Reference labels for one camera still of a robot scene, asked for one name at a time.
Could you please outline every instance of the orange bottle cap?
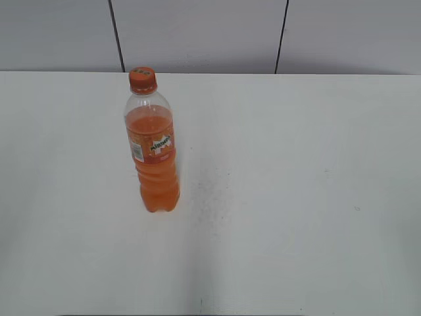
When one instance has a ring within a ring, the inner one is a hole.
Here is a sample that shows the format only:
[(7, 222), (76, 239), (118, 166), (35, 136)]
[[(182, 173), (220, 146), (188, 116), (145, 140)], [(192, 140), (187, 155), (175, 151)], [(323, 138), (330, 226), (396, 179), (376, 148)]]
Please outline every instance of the orange bottle cap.
[(137, 67), (129, 72), (130, 88), (137, 94), (150, 94), (157, 89), (155, 71), (149, 67)]

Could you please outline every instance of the orange soda bottle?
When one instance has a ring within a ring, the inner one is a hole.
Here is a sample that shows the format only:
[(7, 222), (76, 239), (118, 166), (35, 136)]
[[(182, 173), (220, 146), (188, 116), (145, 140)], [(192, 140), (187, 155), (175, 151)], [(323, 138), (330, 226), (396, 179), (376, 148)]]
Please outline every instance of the orange soda bottle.
[(129, 81), (133, 94), (124, 119), (140, 193), (148, 211), (171, 211), (180, 196), (171, 108), (157, 91), (153, 69), (135, 68)]

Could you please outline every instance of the barcode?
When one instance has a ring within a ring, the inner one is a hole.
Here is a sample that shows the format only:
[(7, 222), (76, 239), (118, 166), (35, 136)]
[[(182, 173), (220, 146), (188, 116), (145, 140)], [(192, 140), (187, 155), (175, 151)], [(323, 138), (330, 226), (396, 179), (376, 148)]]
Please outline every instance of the barcode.
[(137, 143), (132, 143), (132, 153), (133, 156), (137, 159), (143, 162), (143, 153), (142, 153), (142, 147)]

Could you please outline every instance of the bottle neck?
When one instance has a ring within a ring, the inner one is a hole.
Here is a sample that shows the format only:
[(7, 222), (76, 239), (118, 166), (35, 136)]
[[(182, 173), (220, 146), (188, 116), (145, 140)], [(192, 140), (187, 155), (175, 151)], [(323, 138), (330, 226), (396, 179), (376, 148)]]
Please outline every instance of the bottle neck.
[(130, 89), (130, 91), (133, 93), (134, 96), (136, 97), (151, 97), (155, 94), (157, 94), (157, 89), (153, 90), (151, 93), (148, 94), (144, 94), (144, 93), (139, 93), (139, 92), (135, 92), (133, 89)]

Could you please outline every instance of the white table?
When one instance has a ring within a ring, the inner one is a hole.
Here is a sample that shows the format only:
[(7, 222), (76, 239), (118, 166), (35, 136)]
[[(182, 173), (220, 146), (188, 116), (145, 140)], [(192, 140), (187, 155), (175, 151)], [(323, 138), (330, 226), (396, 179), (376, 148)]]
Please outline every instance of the white table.
[(157, 78), (150, 214), (127, 74), (0, 73), (0, 315), (421, 313), (421, 76)]

